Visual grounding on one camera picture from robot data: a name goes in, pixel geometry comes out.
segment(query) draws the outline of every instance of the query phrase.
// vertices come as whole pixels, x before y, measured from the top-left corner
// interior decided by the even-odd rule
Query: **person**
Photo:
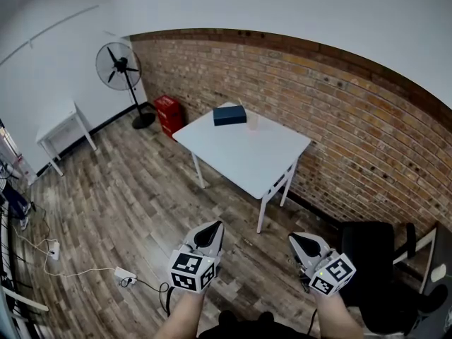
[[[338,293],[331,297],[312,290],[319,315],[323,339],[363,339],[364,333],[352,318]],[[195,339],[203,309],[205,293],[185,292],[171,316],[163,323],[154,339]],[[257,321],[238,322],[231,311],[223,311],[218,326],[199,335],[199,339],[221,338],[312,338],[274,322],[272,313],[262,313]]]
[[[31,209],[31,203],[28,203],[23,196],[18,193],[8,182],[8,178],[12,176],[20,178],[20,174],[12,168],[11,165],[0,160],[0,193],[9,202],[16,212],[16,217],[20,220],[20,228],[25,230],[28,226],[29,218],[27,216]]]

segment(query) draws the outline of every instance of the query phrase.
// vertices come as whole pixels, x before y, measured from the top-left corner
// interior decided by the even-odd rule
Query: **chair backrest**
[[[357,272],[340,293],[347,306],[359,306],[368,292],[393,280],[394,230],[385,222],[346,222],[341,231],[341,251]]]

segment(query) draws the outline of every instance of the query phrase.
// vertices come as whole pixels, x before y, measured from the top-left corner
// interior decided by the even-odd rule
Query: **white wall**
[[[11,14],[0,20],[0,61],[32,36],[85,8],[84,14],[48,30],[0,65],[0,119],[25,159],[37,172],[47,162],[35,143],[46,108],[73,99],[88,129],[131,106],[127,91],[105,86],[97,76],[95,57],[102,45],[120,40],[111,31],[109,0],[1,0]],[[137,99],[145,101],[142,85]],[[74,124],[55,136],[62,150],[82,136]]]
[[[232,28],[291,35],[397,71],[452,107],[452,0],[112,0],[117,33]]]

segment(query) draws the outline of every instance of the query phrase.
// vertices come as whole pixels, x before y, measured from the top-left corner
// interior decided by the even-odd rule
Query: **tabletop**
[[[41,125],[36,134],[36,143],[46,139],[66,121],[74,117],[77,109],[72,100],[62,100],[57,104],[48,105],[44,113],[45,117],[41,118]]]
[[[212,111],[173,138],[254,198],[262,198],[311,142],[261,115],[254,131],[245,123],[214,126]]]

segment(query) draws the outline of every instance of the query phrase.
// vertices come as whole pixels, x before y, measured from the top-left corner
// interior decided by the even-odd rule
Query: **standing fan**
[[[120,42],[109,42],[104,45],[96,56],[96,70],[100,80],[106,86],[115,90],[131,91],[139,114],[133,120],[132,127],[142,129],[155,121],[153,113],[141,112],[133,92],[133,87],[141,77],[141,63],[131,48]]]

